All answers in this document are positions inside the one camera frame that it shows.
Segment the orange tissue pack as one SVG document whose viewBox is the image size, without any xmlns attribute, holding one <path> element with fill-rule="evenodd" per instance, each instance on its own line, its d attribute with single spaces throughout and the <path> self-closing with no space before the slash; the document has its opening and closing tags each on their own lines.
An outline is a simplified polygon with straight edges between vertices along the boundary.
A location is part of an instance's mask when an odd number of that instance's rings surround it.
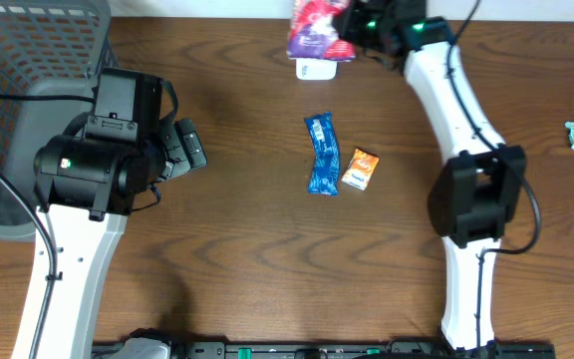
<svg viewBox="0 0 574 359">
<path fill-rule="evenodd" d="M 365 190 L 379 163 L 375 155 L 355 149 L 346 171 L 341 177 L 341 182 L 359 190 Z"/>
</svg>

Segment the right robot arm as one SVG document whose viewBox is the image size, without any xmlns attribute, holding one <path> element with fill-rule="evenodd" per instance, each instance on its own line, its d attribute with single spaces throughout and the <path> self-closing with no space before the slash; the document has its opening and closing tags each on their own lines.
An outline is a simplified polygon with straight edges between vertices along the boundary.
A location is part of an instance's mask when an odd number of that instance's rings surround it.
<svg viewBox="0 0 574 359">
<path fill-rule="evenodd" d="M 414 1 L 352 1 L 332 24 L 341 39 L 392 57 L 423 105 L 442 158 L 428 198 L 445 251 L 440 332 L 452 353 L 489 358 L 494 262 L 516 211 L 525 153 L 488 121 L 444 18 L 424 17 Z"/>
</svg>

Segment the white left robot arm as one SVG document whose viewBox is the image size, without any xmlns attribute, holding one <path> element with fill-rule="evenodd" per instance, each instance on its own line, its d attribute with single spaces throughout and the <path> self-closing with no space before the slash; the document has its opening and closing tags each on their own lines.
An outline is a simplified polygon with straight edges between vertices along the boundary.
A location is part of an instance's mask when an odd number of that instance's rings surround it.
<svg viewBox="0 0 574 359">
<path fill-rule="evenodd" d="M 89 358 L 105 280 L 138 194 L 206 164 L 171 82 L 105 69 L 90 111 L 34 157 L 38 239 L 15 358 Z"/>
</svg>

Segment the purple pink Carefree pad pack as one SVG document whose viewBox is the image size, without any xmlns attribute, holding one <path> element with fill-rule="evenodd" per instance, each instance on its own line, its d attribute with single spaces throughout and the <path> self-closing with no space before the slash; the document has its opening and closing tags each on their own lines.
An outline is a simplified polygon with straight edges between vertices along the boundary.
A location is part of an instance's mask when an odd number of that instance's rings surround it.
<svg viewBox="0 0 574 359">
<path fill-rule="evenodd" d="M 332 62 L 353 60 L 354 47 L 341 40 L 332 26 L 333 18 L 349 4 L 349 0 L 294 0 L 287 56 Z"/>
</svg>

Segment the blue snack wrapper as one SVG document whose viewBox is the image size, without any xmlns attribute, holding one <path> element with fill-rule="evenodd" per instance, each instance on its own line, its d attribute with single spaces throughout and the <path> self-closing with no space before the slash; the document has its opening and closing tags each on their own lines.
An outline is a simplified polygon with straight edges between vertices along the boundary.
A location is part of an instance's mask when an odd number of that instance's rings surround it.
<svg viewBox="0 0 574 359">
<path fill-rule="evenodd" d="M 337 195 L 340 175 L 340 151 L 333 128 L 332 114 L 326 112 L 306 118 L 314 163 L 307 191 L 310 194 Z"/>
</svg>

